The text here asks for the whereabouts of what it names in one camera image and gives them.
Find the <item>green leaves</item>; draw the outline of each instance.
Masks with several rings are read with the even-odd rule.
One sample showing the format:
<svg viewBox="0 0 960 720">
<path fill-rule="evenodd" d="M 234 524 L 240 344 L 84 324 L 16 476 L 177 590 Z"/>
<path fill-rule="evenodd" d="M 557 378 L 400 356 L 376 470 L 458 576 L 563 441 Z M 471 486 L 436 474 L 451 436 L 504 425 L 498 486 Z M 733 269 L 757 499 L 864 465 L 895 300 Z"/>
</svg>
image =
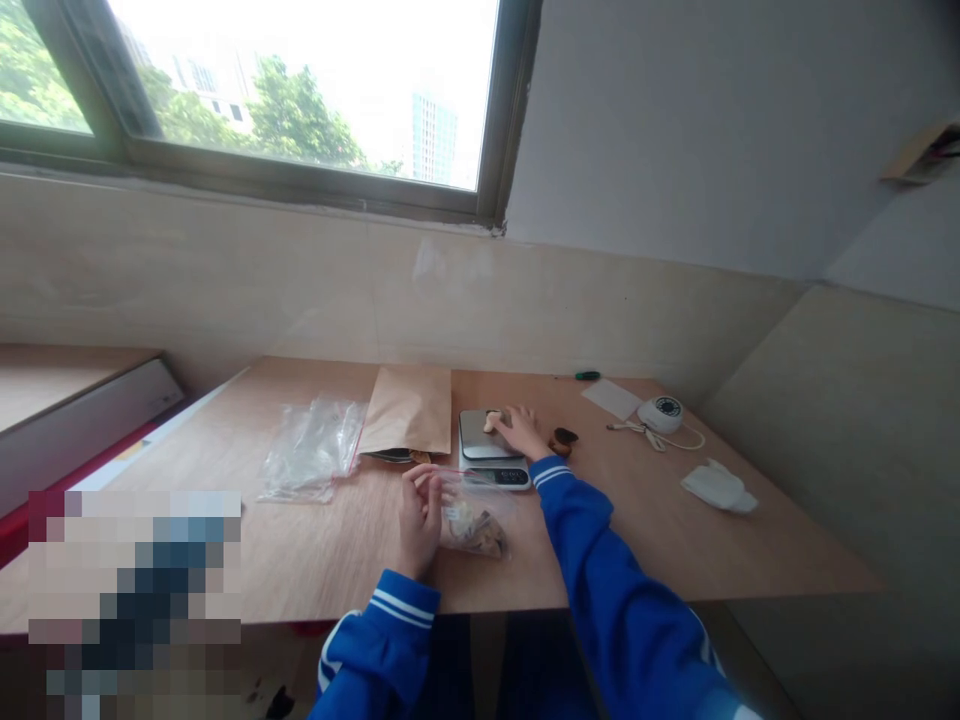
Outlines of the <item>green leaves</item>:
<svg viewBox="0 0 960 720">
<path fill-rule="evenodd" d="M 253 84 L 260 99 L 248 109 L 264 152 L 333 167 L 360 168 L 366 162 L 349 125 L 327 109 L 309 68 L 291 76 L 274 55 L 260 62 Z"/>
<path fill-rule="evenodd" d="M 90 132 L 20 0 L 0 0 L 0 119 Z"/>
<path fill-rule="evenodd" d="M 290 74 L 276 55 L 260 62 L 253 131 L 235 130 L 159 68 L 138 67 L 164 137 L 171 142 L 396 176 L 403 164 L 368 162 L 349 124 L 330 110 L 308 67 Z M 0 120 L 90 132 L 21 0 L 0 0 Z"/>
</svg>

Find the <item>blue sleeve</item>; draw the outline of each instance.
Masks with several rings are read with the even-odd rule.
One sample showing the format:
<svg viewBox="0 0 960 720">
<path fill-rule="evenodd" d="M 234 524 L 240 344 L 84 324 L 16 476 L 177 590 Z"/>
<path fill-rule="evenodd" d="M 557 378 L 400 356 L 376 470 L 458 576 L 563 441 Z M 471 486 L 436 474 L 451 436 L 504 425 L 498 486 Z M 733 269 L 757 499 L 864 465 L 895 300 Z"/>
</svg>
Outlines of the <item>blue sleeve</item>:
<svg viewBox="0 0 960 720">
<path fill-rule="evenodd" d="M 606 495 L 552 456 L 530 469 L 587 661 L 613 718 L 756 718 L 703 625 L 610 529 Z"/>
<path fill-rule="evenodd" d="M 366 610 L 347 613 L 324 643 L 309 720 L 405 715 L 427 674 L 439 602 L 436 590 L 384 570 Z"/>
</svg>

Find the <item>wall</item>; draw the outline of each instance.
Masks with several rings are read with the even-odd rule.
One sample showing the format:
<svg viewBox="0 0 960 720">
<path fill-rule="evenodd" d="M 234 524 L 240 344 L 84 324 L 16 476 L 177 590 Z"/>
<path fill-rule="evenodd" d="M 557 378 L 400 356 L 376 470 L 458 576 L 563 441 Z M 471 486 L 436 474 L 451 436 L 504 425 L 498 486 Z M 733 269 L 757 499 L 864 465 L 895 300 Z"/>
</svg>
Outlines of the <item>wall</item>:
<svg viewBox="0 0 960 720">
<path fill-rule="evenodd" d="M 788 278 L 960 110 L 951 0 L 549 0 L 508 237 Z"/>
<path fill-rule="evenodd" d="M 886 581 L 731 607 L 809 718 L 960 709 L 960 315 L 816 287 L 702 408 Z"/>
<path fill-rule="evenodd" d="M 858 290 L 960 312 L 960 171 L 899 194 L 826 277 Z"/>
<path fill-rule="evenodd" d="M 695 405 L 797 283 L 308 212 L 0 175 L 0 341 L 654 376 Z"/>
</svg>

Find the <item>white cable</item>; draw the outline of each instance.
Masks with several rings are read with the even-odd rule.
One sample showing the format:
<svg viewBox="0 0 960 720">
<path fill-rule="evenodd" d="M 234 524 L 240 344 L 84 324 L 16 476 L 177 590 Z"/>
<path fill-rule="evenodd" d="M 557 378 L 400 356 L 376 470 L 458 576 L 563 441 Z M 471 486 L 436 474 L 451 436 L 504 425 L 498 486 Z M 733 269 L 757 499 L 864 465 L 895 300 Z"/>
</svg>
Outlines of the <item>white cable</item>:
<svg viewBox="0 0 960 720">
<path fill-rule="evenodd" d="M 653 449 L 656 450 L 657 452 L 666 451 L 666 448 L 663 447 L 662 443 L 666 443 L 667 445 L 673 445 L 673 447 L 678 448 L 680 450 L 699 450 L 700 448 L 702 448 L 704 445 L 707 444 L 707 439 L 698 430 L 694 430 L 692 427 L 690 427 L 686 423 L 683 423 L 683 427 L 687 428 L 687 430 L 689 430 L 690 432 L 696 434 L 700 438 L 700 443 L 693 447 L 687 447 L 686 445 L 678 445 L 677 443 L 673 442 L 673 440 L 668 440 L 663 435 L 655 433 L 653 430 L 647 427 L 644 423 L 637 424 L 632 422 L 625 422 L 619 425 L 607 425 L 607 430 L 633 430 L 634 432 L 638 432 L 641 435 L 646 435 L 647 440 L 650 441 L 650 444 L 653 445 Z M 657 447 L 657 442 L 655 442 L 655 439 L 661 443 L 660 447 Z"/>
</svg>

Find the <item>pants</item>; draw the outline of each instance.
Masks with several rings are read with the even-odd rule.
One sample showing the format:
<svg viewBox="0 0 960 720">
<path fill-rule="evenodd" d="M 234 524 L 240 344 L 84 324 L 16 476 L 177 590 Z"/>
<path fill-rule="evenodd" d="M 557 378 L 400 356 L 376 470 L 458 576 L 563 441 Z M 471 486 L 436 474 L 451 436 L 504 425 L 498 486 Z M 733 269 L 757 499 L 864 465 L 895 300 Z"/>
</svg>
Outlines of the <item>pants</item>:
<svg viewBox="0 0 960 720">
<path fill-rule="evenodd" d="M 503 652 L 497 720 L 599 718 L 566 613 L 510 614 Z M 430 665 L 410 717 L 473 720 L 469 617 L 434 621 Z"/>
</svg>

